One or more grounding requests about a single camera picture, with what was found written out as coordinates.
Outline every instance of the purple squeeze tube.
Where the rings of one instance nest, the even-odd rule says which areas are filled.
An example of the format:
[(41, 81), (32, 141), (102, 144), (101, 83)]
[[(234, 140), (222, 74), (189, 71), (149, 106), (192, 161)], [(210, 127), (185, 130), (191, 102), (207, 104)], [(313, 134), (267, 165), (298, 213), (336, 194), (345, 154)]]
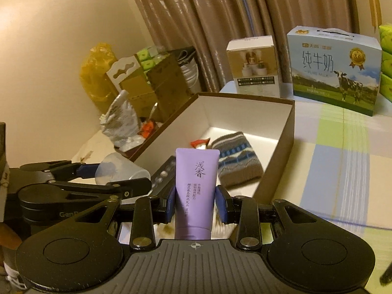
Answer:
[(219, 154), (176, 149), (176, 239), (211, 239)]

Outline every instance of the plastic cup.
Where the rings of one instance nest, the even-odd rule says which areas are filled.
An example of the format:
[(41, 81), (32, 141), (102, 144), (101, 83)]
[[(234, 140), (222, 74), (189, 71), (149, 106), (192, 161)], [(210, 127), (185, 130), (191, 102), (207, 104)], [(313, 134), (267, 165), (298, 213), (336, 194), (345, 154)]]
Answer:
[(151, 176), (147, 170), (135, 165), (117, 152), (107, 155), (95, 172), (95, 182), (102, 185), (108, 182), (139, 178), (151, 179)]

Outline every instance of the striped fabric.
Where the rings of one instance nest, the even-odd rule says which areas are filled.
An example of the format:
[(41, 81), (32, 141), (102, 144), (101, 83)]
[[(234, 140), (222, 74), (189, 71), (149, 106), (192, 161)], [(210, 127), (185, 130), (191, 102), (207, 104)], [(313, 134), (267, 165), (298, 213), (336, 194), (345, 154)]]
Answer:
[(220, 151), (218, 177), (223, 186), (242, 184), (263, 174), (261, 163), (242, 132), (219, 137), (211, 148)]

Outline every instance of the wall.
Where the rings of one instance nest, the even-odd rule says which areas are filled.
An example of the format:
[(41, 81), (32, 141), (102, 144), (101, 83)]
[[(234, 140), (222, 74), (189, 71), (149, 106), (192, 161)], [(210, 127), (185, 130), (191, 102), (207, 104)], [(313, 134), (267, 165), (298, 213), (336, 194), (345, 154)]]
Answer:
[(377, 15), (377, 0), (357, 0), (359, 30), (361, 34), (372, 36), (380, 40), (378, 26), (392, 23), (392, 0), (378, 0), (381, 14)]
[(134, 0), (0, 0), (0, 120), (11, 167), (69, 159), (99, 129), (78, 77), (98, 42), (118, 58), (151, 45)]

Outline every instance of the brown box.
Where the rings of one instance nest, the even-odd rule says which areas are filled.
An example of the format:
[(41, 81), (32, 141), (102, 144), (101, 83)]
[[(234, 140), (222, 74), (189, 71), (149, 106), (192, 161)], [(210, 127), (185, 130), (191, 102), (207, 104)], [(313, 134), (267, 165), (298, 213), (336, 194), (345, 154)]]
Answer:
[(259, 158), (260, 180), (234, 186), (229, 193), (272, 201), (294, 142), (294, 101), (240, 94), (199, 93), (177, 110), (131, 157), (151, 174), (176, 148), (242, 131)]
[(148, 81), (136, 56), (121, 58), (107, 72), (119, 90), (126, 90), (128, 99), (138, 117), (148, 118), (152, 107), (158, 103), (154, 114), (157, 122), (166, 121), (191, 97), (184, 75), (173, 55), (169, 55), (147, 72)]

